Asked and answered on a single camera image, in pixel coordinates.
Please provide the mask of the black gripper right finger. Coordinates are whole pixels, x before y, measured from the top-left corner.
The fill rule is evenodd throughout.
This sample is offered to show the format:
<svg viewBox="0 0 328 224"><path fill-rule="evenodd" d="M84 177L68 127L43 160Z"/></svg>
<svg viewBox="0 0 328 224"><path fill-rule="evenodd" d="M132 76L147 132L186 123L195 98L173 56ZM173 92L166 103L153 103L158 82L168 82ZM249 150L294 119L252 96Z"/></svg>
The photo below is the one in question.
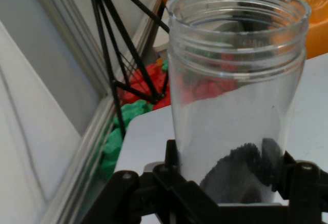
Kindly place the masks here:
<svg viewBox="0 0 328 224"><path fill-rule="evenodd" d="M277 191L288 200L286 223L325 223L327 213L327 172L310 161L295 160L284 153Z"/></svg>

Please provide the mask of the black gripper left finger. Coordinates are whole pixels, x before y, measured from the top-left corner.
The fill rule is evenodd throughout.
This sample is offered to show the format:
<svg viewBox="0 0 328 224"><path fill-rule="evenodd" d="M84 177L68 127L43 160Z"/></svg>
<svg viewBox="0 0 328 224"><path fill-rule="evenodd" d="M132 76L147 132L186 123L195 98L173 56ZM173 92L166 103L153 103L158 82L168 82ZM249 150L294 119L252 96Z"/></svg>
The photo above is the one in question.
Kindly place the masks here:
<svg viewBox="0 0 328 224"><path fill-rule="evenodd" d="M82 223L140 223L155 214L161 223L228 223L229 207L219 207L178 172L176 142L168 140L164 162L138 175L117 171Z"/></svg>

